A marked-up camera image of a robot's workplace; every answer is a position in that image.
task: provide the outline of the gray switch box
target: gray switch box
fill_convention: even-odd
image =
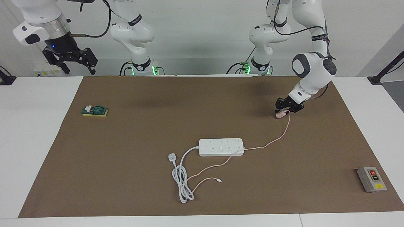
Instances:
[[[386,191],[386,185],[380,177],[379,172],[376,167],[362,167],[359,168],[356,172],[358,172],[360,181],[367,192],[377,192],[377,191]]]

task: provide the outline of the white wall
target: white wall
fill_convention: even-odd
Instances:
[[[149,53],[168,74],[225,73],[232,63],[245,60],[254,47],[248,39],[250,28],[269,22],[265,0],[138,0],[137,3],[143,19],[156,30],[155,40],[146,44]],[[78,12],[79,3],[58,1],[58,5],[66,18],[72,19],[73,33],[104,31],[107,9],[100,0],[84,5],[83,13]],[[12,26],[4,23],[10,17],[3,13],[8,10],[5,6],[16,17]],[[17,47],[11,33],[23,21],[22,16],[10,0],[0,0],[0,7],[1,52],[12,53],[14,59],[27,64],[17,65],[3,54],[0,63],[17,76],[32,75],[32,62],[44,58],[38,48]],[[404,22],[403,0],[324,0],[323,8],[339,76],[356,76]],[[289,21],[293,30],[302,28],[291,15]],[[110,35],[98,39],[77,38],[77,43],[80,48],[90,47],[96,54],[97,75],[116,75],[122,62],[129,59],[124,47]],[[274,44],[273,48],[274,74],[293,75],[291,60],[298,53],[311,51],[310,34],[294,35],[288,42]],[[89,75],[83,66],[69,66],[72,75]]]
[[[404,51],[404,25],[396,34],[383,46],[383,48],[372,58],[362,69],[358,76],[375,76],[382,71],[390,62]],[[382,82],[404,80],[404,66],[398,70],[383,76]]]

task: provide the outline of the white table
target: white table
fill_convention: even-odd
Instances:
[[[17,219],[81,80],[18,78],[12,86],[0,86],[1,227],[404,226],[404,212]],[[372,86],[366,78],[339,77],[333,82],[404,201],[404,113],[382,86]]]

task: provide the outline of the black stand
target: black stand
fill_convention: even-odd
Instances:
[[[395,65],[397,65],[404,58],[404,51],[401,52],[386,68],[384,68],[377,76],[368,76],[368,79],[373,85],[382,85],[380,80],[386,73],[388,73]]]
[[[7,76],[0,70],[0,78],[1,82],[0,85],[12,85],[14,80],[17,78],[16,76]]]

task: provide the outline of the gray floor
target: gray floor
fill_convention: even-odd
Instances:
[[[404,81],[383,83],[383,87],[404,112]]]

